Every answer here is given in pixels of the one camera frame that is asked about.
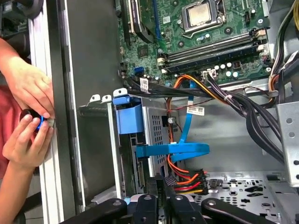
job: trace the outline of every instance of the cpu socket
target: cpu socket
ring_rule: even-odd
[[[192,38],[195,33],[221,27],[225,22],[222,0],[200,0],[182,9],[181,28],[185,31],[183,36],[188,38]]]

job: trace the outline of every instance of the screw hole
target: screw hole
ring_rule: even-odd
[[[291,118],[288,118],[288,119],[286,120],[286,122],[287,122],[288,124],[291,124],[291,123],[293,123],[293,120],[292,120]]]
[[[294,138],[295,137],[295,133],[294,132],[290,132],[289,133],[289,137],[292,139],[292,138]]]

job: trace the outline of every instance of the yellow wire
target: yellow wire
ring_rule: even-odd
[[[197,85],[199,85],[206,93],[211,95],[214,99],[217,99],[217,100],[221,101],[222,103],[225,103],[221,98],[214,95],[205,85],[203,85],[201,82],[199,82],[198,80],[196,80],[192,76],[184,75],[184,77],[187,77],[188,79],[191,79],[192,81],[194,81]]]
[[[203,190],[192,190],[188,192],[179,193],[179,195],[188,195],[188,194],[194,194],[194,193],[201,193]]]
[[[297,28],[297,30],[299,30],[299,1],[298,0],[294,7],[293,13],[294,13],[294,20],[295,20],[296,28]]]

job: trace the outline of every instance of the cable label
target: cable label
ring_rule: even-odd
[[[187,113],[198,115],[198,116],[204,116],[205,115],[205,108],[201,106],[189,106],[187,108]]]
[[[140,78],[140,90],[149,92],[149,80],[147,78]]]
[[[296,57],[296,55],[298,54],[298,52],[299,52],[299,51],[297,50],[297,51],[295,51],[294,53],[292,53],[292,55],[290,56],[289,60],[285,63],[285,65],[283,66],[282,69],[285,69],[286,66],[287,66],[287,64],[291,63],[291,62],[295,59],[295,57]]]

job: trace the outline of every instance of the fingernail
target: fingernail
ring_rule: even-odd
[[[44,114],[43,114],[43,117],[46,118],[46,119],[48,119],[48,118],[50,118],[50,114],[49,114],[48,112],[47,112],[47,113],[44,113]]]
[[[23,118],[25,121],[30,121],[32,119],[32,116],[30,114],[25,115]]]
[[[41,120],[39,118],[33,118],[32,121],[34,124],[39,124],[41,122]]]

